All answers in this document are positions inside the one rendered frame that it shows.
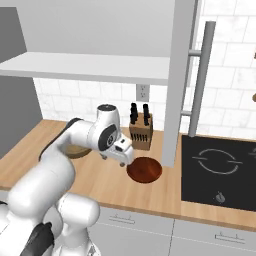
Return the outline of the open grey wall cabinet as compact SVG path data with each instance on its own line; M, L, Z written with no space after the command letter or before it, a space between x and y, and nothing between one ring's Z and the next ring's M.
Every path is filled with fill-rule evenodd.
M0 75L166 86L197 2L0 0Z

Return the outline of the grey cabinet door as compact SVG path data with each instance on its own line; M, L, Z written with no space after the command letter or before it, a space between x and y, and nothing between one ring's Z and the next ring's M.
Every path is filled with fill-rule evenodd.
M173 167L200 0L175 0L161 164Z

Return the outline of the black hob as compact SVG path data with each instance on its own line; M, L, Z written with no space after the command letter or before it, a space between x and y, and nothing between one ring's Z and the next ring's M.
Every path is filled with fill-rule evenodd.
M256 142L182 136L181 199L256 212Z

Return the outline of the red-brown bowl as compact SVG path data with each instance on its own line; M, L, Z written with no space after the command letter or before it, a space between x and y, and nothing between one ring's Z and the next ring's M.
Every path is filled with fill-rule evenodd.
M152 183L162 175L162 166L153 158L138 157L127 166L127 174L138 183Z

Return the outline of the tan bowl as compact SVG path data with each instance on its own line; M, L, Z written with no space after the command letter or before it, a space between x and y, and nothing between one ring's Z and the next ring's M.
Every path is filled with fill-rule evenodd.
M88 155L90 152L91 149L89 148L69 144L66 148L65 154L71 159L77 159Z

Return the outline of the wooden knife block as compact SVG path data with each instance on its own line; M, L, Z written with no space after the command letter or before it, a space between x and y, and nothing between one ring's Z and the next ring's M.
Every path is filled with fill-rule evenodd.
M148 124L144 124L144 114L139 113L134 124L129 124L130 138L134 149L149 151L153 136L152 117L148 118Z

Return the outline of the white wall socket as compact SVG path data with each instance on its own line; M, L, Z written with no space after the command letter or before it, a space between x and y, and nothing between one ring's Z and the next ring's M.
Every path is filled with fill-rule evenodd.
M149 101L150 86L144 84L136 85L136 100L141 102Z

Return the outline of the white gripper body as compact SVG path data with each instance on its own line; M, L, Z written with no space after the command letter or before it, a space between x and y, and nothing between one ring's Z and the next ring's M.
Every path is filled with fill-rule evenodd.
M99 146L99 153L119 163L124 162L126 165L131 164L134 160L134 150L131 144L112 144L111 146L102 144Z

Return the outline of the grey drawer front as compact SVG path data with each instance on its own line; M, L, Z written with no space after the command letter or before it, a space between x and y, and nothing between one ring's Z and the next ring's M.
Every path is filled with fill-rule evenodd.
M245 244L221 241L214 235L238 235ZM174 222L170 256L256 256L256 232L190 221Z
M135 220L135 225L109 220L114 215ZM173 219L102 207L90 238L102 256L168 256Z

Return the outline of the grey tall side panel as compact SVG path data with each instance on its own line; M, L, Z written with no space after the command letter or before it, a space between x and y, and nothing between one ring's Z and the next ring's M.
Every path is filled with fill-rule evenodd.
M25 52L16 8L0 7L0 64ZM41 120L33 79L0 75L0 159Z

